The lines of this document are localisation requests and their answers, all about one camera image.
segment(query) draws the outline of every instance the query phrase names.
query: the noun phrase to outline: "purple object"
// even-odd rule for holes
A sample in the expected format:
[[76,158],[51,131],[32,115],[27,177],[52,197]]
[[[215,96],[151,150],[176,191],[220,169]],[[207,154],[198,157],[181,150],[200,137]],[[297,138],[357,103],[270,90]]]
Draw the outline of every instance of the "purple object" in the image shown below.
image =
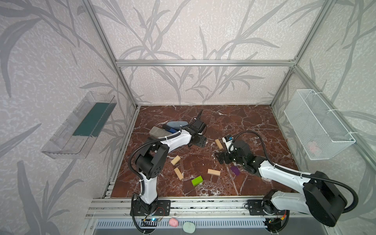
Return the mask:
[[231,167],[232,172],[234,172],[235,175],[240,175],[240,171],[236,166]]

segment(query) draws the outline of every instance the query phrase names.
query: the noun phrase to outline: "wall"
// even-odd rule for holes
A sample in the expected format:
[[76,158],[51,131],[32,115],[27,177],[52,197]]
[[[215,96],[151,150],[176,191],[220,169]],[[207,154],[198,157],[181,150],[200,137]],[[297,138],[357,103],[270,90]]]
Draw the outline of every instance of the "wall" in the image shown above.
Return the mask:
[[[299,62],[348,121],[375,149],[376,1],[337,1],[313,43]],[[350,185],[359,195],[358,206],[337,223],[344,235],[376,231],[376,175],[354,146],[329,160],[308,158],[283,111],[296,89],[306,89],[293,75],[273,107],[281,130],[300,169],[326,173]],[[351,195],[340,189],[351,203]]]
[[[298,52],[324,1],[92,2],[118,60],[288,60]],[[287,71],[239,69],[123,67],[123,73],[141,104],[257,104],[273,98]]]
[[[134,109],[80,1],[1,1],[0,16],[0,234],[77,234]],[[118,104],[87,158],[41,153],[88,91]]]

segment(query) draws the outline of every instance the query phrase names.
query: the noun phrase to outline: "red marble tabletop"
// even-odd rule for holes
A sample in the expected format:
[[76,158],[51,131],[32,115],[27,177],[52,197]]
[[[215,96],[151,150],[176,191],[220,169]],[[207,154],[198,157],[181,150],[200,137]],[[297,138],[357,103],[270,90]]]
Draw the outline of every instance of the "red marble tabletop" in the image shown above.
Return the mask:
[[[291,192],[289,187],[254,176],[240,165],[237,167],[241,173],[236,176],[231,171],[234,163],[220,165],[213,155],[219,151],[214,142],[215,139],[221,140],[227,134],[236,136],[244,130],[254,130],[265,141],[273,162],[297,170],[287,143],[268,105],[142,106],[111,196],[131,197],[133,192],[139,193],[139,179],[128,169],[128,157],[145,142],[153,126],[161,128],[167,121],[190,122],[201,109],[203,109],[201,120],[208,126],[204,134],[208,138],[206,146],[204,148],[183,146],[169,153],[164,168],[158,176],[159,197],[256,196],[265,195],[271,189]],[[260,140],[255,135],[245,133],[239,138],[250,145],[255,155],[264,156]],[[181,157],[181,160],[173,166],[170,161],[177,155]],[[182,180],[179,180],[174,172],[176,167],[184,176]],[[208,174],[208,168],[221,171],[221,175]],[[202,176],[204,181],[193,187],[191,180],[198,176]]]

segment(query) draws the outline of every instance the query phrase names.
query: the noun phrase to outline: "slotted plastic cable duct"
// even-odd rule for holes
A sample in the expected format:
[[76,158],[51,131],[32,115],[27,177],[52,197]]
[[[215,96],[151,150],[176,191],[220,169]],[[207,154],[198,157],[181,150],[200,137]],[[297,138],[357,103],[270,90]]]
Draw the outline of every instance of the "slotted plastic cable duct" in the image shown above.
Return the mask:
[[[185,222],[194,223],[196,229],[199,228],[264,228],[264,218],[180,218],[176,228],[182,228]],[[136,219],[140,227],[144,227],[142,219]],[[168,223],[169,218],[164,218],[159,222],[146,222],[148,226],[144,228],[174,229]],[[132,219],[99,219],[96,229],[134,229]]]
[[333,110],[312,89],[296,90],[284,112],[311,160],[330,159],[355,143]]

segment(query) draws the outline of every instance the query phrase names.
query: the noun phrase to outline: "pink object in basket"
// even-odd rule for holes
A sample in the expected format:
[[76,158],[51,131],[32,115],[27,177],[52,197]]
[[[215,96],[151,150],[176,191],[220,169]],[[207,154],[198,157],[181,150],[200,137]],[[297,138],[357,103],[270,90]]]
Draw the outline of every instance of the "pink object in basket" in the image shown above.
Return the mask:
[[168,223],[172,226],[172,227],[177,227],[179,225],[179,222],[177,221],[177,219],[175,218],[171,218]]

